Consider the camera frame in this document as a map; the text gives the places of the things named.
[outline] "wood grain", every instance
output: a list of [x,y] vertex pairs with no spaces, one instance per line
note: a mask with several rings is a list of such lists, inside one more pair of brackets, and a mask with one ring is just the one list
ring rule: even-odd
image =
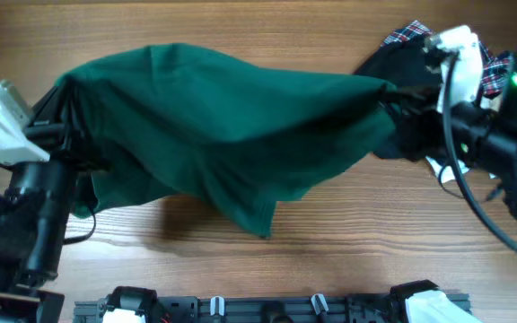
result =
[[[418,19],[435,30],[466,23],[494,51],[517,48],[517,2],[190,0],[0,0],[0,79],[34,103],[63,72],[147,44],[188,42],[263,66],[348,73],[394,28]],[[0,191],[9,174],[0,170]],[[495,185],[468,179],[478,196]],[[485,205],[504,229],[516,224],[501,202]],[[99,214],[91,241],[65,247],[48,288],[94,300],[118,285],[161,295],[228,297],[385,292],[432,279],[471,295],[486,322],[517,322],[517,257],[490,235],[463,201],[444,194],[420,163],[369,156],[281,204],[273,237],[241,231],[188,196]],[[72,219],[69,235],[89,220]]]

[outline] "dark green shirt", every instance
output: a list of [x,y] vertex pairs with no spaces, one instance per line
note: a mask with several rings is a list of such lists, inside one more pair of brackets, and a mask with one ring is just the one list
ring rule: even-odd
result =
[[342,173],[394,128],[377,104],[379,89],[393,87],[383,80],[261,68],[186,44],[66,75],[81,86],[87,125],[112,163],[92,176],[96,211],[180,192],[268,236],[277,201]]

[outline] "white plastic part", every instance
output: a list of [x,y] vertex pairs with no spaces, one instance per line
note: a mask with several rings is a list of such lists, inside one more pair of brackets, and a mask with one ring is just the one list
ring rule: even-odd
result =
[[145,316],[137,316],[133,310],[115,309],[107,311],[103,323],[146,323]]
[[46,162],[49,154],[27,140],[22,130],[31,121],[31,111],[7,81],[0,82],[0,163]]
[[406,300],[409,323],[481,323],[440,291],[418,292]]
[[[471,32],[468,26],[460,26],[430,37],[432,44],[445,52],[458,52],[459,57],[454,67],[451,83],[450,105],[462,101],[472,102],[476,99],[482,81],[483,65],[480,55],[478,35]],[[440,68],[443,87],[438,97],[438,112],[442,113],[444,84],[450,68],[450,58],[446,58]]]

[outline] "plaid shirt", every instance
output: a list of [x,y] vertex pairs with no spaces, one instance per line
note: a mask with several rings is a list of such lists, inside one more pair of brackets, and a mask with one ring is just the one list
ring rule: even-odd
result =
[[[419,21],[413,21],[402,29],[394,30],[381,44],[381,47],[396,41],[407,41],[418,35],[431,35],[434,32],[424,26]],[[480,43],[480,54],[482,54],[482,63],[484,64],[484,73],[482,74],[482,87],[485,96],[494,96],[502,91],[506,82],[508,73],[508,65],[510,64],[510,52],[494,57],[492,52]]]

